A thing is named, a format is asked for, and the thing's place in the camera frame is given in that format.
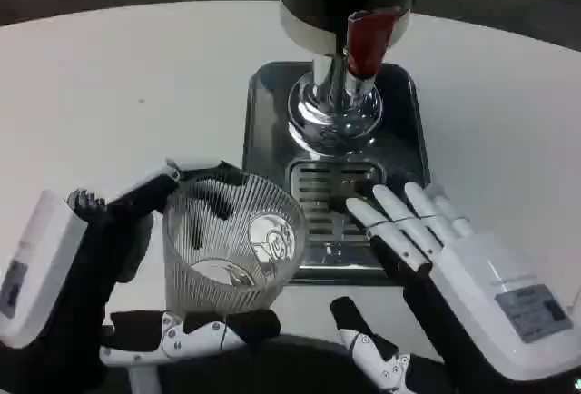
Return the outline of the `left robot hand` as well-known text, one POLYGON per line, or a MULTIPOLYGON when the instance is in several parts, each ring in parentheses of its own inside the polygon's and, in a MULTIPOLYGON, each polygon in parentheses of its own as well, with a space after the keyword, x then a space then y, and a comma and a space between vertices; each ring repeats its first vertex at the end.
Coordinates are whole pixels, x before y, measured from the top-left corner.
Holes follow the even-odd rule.
POLYGON ((272 310, 106 313, 114 286, 134 277, 147 251, 154 214, 190 180, 241 187, 248 178, 219 160, 167 161, 112 201, 81 189, 41 194, 1 281, 3 392, 84 393, 120 368, 132 392, 158 393, 162 365, 279 336, 272 310))

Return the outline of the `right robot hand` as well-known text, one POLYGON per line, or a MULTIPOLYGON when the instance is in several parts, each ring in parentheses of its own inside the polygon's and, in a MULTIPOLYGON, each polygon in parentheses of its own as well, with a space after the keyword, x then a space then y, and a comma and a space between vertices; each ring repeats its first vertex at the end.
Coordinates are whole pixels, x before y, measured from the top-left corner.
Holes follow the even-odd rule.
POLYGON ((439 188, 366 184, 336 198, 437 352, 404 352, 349 297, 330 310, 343 345, 382 393, 577 393, 580 326, 521 251, 477 231, 439 188))

